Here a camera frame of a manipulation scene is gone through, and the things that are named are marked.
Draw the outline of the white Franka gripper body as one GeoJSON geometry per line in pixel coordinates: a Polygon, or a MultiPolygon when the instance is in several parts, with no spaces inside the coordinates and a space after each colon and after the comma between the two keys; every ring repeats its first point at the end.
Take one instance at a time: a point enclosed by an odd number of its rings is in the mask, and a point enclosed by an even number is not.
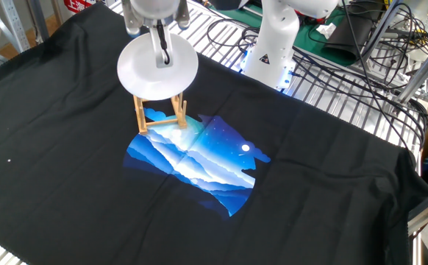
{"type": "Polygon", "coordinates": [[[157,20],[149,27],[149,33],[154,50],[157,68],[168,68],[173,65],[173,48],[168,26],[162,20],[157,20]]]}

